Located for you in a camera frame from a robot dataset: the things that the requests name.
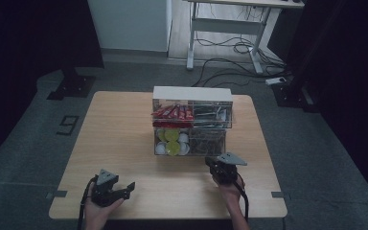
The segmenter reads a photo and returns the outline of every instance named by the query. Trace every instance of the wooden table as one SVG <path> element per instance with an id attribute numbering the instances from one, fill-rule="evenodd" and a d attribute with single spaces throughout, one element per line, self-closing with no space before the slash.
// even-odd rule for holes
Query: wooden table
<path id="1" fill-rule="evenodd" d="M 191 21 L 190 43 L 187 52 L 187 69 L 194 68 L 194 35 L 195 31 L 229 33 L 238 35 L 255 35 L 256 40 L 253 42 L 253 47 L 249 47 L 250 57 L 257 74 L 262 74 L 263 69 L 260 64 L 260 59 L 257 57 L 257 51 L 265 31 L 268 16 L 272 8 L 281 9 L 302 9 L 304 3 L 294 3 L 292 0 L 185 0 L 193 5 L 193 15 Z M 225 5 L 242 5 L 263 7 L 264 15 L 260 22 L 239 21 L 239 20 L 222 20 L 215 18 L 199 18 L 197 17 L 196 5 L 199 3 L 210 4 L 225 4 Z"/>
<path id="2" fill-rule="evenodd" d="M 282 218 L 287 207 L 272 197 L 280 187 L 253 102 L 244 95 L 233 98 L 236 122 L 227 131 L 226 149 L 248 163 L 238 169 L 249 217 Z M 229 219 L 204 157 L 154 155 L 151 99 L 152 93 L 95 94 L 58 186 L 67 195 L 53 200 L 52 219 L 78 218 L 85 186 L 100 169 L 119 175 L 114 189 L 136 182 L 112 219 Z"/>

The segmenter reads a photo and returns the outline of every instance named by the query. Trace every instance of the cable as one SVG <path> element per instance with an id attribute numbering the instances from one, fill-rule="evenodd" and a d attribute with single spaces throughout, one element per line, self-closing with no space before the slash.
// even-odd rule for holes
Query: cable
<path id="1" fill-rule="evenodd" d="M 88 198 L 88 191 L 89 191 L 89 186 L 91 185 L 92 182 L 97 181 L 98 176 L 95 175 L 94 178 L 90 179 L 88 184 L 86 185 L 85 191 L 83 192 L 83 196 L 81 199 L 81 203 L 80 203 L 80 216 L 79 216 L 79 223 L 77 226 L 77 230 L 81 230 L 82 227 L 82 219 L 83 219 L 83 208 L 85 206 L 85 201 Z"/>
<path id="2" fill-rule="evenodd" d="M 236 65 L 237 67 L 241 68 L 241 70 L 238 70 L 238 69 L 224 69 L 224 70 L 217 71 L 213 76 L 209 77 L 208 79 L 204 79 L 203 75 L 204 75 L 205 67 L 206 67 L 207 63 L 209 63 L 211 61 L 229 62 L 229 63 L 232 63 L 232 64 Z M 285 69 L 285 70 L 283 70 L 281 72 L 278 72 L 278 73 L 275 73 L 275 74 L 256 75 L 255 73 L 245 69 L 243 66 L 241 66 L 240 64 L 238 64 L 235 61 L 225 59 L 225 58 L 211 58 L 211 59 L 208 59 L 204 62 L 203 66 L 202 66 L 202 69 L 201 69 L 200 77 L 197 80 L 197 82 L 192 85 L 192 87 L 205 87 L 206 84 L 212 79 L 215 79 L 215 78 L 221 77 L 221 76 L 230 76 L 230 75 L 232 75 L 232 76 L 243 76 L 243 77 L 248 77 L 248 78 L 252 78 L 252 79 L 249 80 L 247 83 L 243 83 L 243 84 L 239 84 L 239 83 L 235 83 L 235 82 L 228 82 L 228 81 L 221 82 L 219 84 L 214 85 L 213 87 L 217 87 L 217 86 L 219 86 L 221 84 L 225 84 L 225 83 L 232 83 L 232 84 L 235 84 L 235 85 L 238 85 L 238 86 L 245 86 L 245 85 L 248 85 L 251 81 L 264 82 L 264 80 L 259 80 L 259 79 L 266 79 L 266 78 L 279 77 L 279 76 L 286 77 L 286 76 L 290 75 L 290 72 L 289 72 L 288 69 Z"/>

